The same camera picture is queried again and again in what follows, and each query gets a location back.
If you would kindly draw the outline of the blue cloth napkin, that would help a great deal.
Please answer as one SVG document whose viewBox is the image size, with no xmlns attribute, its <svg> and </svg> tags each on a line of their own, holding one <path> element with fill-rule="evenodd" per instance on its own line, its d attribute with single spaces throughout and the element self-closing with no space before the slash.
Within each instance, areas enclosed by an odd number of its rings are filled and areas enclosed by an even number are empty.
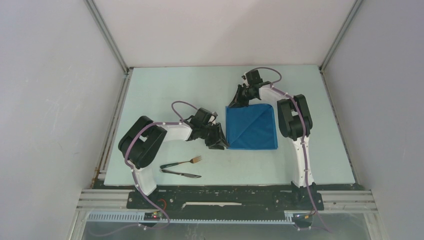
<svg viewBox="0 0 424 240">
<path fill-rule="evenodd" d="M 225 129 L 231 150 L 278 149 L 274 108 L 270 104 L 227 106 Z"/>
</svg>

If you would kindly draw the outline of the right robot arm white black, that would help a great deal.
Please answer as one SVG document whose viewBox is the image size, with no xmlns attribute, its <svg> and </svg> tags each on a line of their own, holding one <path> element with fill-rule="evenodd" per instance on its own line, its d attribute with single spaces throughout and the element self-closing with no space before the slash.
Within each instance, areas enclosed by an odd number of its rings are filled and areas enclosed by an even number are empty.
<svg viewBox="0 0 424 240">
<path fill-rule="evenodd" d="M 260 69 L 277 73 L 279 79 L 264 81 Z M 256 67 L 242 75 L 243 83 L 237 86 L 236 93 L 227 106 L 230 108 L 246 108 L 251 100 L 257 99 L 275 104 L 278 127 L 283 137 L 291 140 L 296 166 L 293 183 L 298 188 L 307 188 L 314 183 L 310 169 L 309 136 L 313 121 L 306 97 L 302 94 L 292 96 L 275 87 L 282 80 L 282 74 L 271 67 Z"/>
</svg>

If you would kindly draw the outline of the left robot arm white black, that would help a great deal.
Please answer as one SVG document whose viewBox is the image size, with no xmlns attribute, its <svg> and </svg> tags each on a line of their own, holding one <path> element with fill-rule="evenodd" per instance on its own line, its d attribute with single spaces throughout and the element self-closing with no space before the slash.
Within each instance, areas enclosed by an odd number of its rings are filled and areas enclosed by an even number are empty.
<svg viewBox="0 0 424 240">
<path fill-rule="evenodd" d="M 217 116 L 203 107 L 178 122 L 154 122 L 144 115 L 120 139 L 118 149 L 131 170 L 135 188 L 141 192 L 138 201 L 145 208 L 153 208 L 158 202 L 158 194 L 154 192 L 157 183 L 150 164 L 164 142 L 202 139 L 211 150 L 230 146 L 221 124 L 216 122 Z"/>
</svg>

